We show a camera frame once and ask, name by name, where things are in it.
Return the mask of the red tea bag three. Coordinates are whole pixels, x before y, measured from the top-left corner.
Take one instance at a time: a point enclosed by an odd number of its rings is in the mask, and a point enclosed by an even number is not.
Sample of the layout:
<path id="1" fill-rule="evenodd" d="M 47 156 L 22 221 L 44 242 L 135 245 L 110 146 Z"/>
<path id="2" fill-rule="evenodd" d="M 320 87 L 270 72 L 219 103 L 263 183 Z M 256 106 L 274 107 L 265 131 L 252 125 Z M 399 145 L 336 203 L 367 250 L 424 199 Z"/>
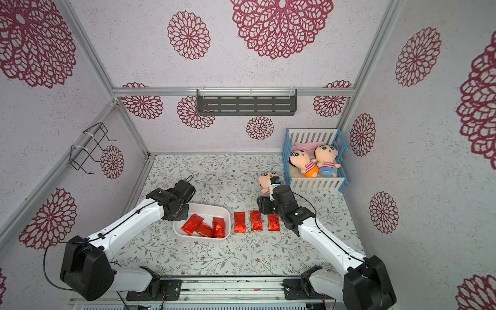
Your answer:
<path id="1" fill-rule="evenodd" d="M 276 214 L 267 215 L 268 219 L 268 231 L 276 232 L 280 231 L 280 220 Z"/>

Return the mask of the red tea bag five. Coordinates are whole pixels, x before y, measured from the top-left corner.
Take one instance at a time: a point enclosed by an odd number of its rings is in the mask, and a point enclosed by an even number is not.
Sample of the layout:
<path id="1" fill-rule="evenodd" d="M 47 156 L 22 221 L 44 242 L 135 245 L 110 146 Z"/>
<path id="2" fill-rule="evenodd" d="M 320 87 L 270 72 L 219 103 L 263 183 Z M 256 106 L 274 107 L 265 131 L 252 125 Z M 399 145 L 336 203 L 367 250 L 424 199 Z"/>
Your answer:
<path id="1" fill-rule="evenodd" d="M 181 230 L 185 232 L 187 235 L 191 236 L 203 223 L 204 218 L 198 216 L 197 214 L 193 214 L 189 217 L 187 222 L 182 226 Z"/>

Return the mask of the red tea bag two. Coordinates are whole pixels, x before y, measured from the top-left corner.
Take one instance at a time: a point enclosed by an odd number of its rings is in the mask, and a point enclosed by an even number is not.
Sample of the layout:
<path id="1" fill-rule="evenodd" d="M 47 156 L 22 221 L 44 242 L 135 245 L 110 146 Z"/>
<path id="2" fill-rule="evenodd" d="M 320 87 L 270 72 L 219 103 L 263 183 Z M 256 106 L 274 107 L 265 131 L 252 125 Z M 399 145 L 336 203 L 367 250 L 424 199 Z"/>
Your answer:
<path id="1" fill-rule="evenodd" d="M 259 211 L 251 211 L 251 230 L 252 231 L 262 231 L 263 223 L 262 223 L 262 214 Z"/>

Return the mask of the white plastic storage box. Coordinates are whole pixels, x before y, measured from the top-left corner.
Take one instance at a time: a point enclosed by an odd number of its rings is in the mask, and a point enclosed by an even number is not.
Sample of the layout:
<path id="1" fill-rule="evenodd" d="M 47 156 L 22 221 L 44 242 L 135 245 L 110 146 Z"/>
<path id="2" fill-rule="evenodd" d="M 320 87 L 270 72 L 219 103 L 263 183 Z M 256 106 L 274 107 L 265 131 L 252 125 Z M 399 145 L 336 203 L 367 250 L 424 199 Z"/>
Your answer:
<path id="1" fill-rule="evenodd" d="M 200 236 L 197 232 L 194 232 L 193 235 L 189 236 L 185 232 L 181 230 L 182 226 L 187 222 L 189 217 L 193 214 L 197 214 L 204 218 L 203 223 L 206 223 L 209 226 L 213 226 L 213 218 L 223 218 L 226 223 L 226 236 L 224 238 L 205 238 Z M 227 239 L 231 234 L 231 215 L 229 211 L 223 207 L 218 207 L 214 205 L 205 205 L 205 204 L 197 204 L 190 203 L 189 211 L 186 220 L 181 220 L 179 222 L 174 222 L 173 229 L 175 234 L 179 238 L 183 238 L 184 240 L 191 242 L 223 242 Z"/>

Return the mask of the red tea bag one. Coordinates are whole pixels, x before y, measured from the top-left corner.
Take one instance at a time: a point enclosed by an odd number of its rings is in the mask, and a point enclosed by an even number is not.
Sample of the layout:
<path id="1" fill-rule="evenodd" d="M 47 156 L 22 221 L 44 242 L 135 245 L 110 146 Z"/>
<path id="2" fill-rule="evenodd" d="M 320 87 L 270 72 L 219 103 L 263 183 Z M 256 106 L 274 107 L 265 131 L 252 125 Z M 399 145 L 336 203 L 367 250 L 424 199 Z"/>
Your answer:
<path id="1" fill-rule="evenodd" d="M 246 213 L 245 212 L 235 212 L 234 214 L 234 232 L 235 233 L 246 233 Z"/>

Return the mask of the red tea bag four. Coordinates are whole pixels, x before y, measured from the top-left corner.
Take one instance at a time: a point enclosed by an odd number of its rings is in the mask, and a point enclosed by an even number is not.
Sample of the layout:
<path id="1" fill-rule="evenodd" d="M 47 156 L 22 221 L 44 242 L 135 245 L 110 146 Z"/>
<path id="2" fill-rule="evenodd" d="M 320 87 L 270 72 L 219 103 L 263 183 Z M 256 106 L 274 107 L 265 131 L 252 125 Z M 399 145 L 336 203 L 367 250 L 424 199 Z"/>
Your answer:
<path id="1" fill-rule="evenodd" d="M 205 238 L 214 238 L 214 229 L 206 223 L 201 223 L 196 232 Z"/>

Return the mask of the red tea bag six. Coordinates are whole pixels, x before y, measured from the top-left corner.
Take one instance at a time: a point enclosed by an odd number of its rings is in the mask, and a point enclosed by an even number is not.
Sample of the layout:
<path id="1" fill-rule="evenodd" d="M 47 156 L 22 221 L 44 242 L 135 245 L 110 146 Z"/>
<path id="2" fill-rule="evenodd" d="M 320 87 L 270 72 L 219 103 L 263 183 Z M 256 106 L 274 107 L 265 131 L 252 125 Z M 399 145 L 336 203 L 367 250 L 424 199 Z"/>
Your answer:
<path id="1" fill-rule="evenodd" d="M 213 218 L 213 237 L 224 238 L 226 236 L 226 223 L 223 218 Z"/>

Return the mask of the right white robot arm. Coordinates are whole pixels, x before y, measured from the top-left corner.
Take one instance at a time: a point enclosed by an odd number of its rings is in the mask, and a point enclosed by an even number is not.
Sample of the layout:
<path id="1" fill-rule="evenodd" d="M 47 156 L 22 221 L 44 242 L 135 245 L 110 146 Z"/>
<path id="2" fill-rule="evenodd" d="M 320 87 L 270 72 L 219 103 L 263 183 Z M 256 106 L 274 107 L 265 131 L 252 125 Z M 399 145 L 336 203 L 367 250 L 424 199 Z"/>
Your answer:
<path id="1" fill-rule="evenodd" d="M 287 185 L 276 186 L 268 195 L 257 199 L 260 212 L 276 215 L 295 235 L 309 242 L 335 268 L 329 273 L 314 266 L 301 274 L 296 286 L 291 279 L 284 280 L 286 297 L 314 299 L 329 297 L 341 302 L 347 309 L 389 309 L 397 303 L 386 265 L 376 257 L 364 254 L 346 245 L 326 229 L 316 216 L 316 209 L 298 204 L 295 194 Z"/>

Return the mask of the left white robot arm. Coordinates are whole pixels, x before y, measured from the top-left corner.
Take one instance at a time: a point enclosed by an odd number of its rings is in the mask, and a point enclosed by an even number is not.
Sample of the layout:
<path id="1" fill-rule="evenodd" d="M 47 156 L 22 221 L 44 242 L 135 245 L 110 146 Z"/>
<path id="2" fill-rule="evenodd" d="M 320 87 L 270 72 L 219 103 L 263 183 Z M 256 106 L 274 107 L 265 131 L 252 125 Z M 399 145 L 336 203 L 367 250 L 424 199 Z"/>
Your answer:
<path id="1" fill-rule="evenodd" d="M 160 220 L 186 220 L 196 189 L 186 180 L 170 189 L 157 188 L 120 219 L 86 238 L 75 236 L 65 246 L 60 280 L 85 300 L 107 292 L 127 291 L 146 300 L 160 295 L 160 275 L 148 267 L 112 264 L 118 251 L 148 226 Z"/>

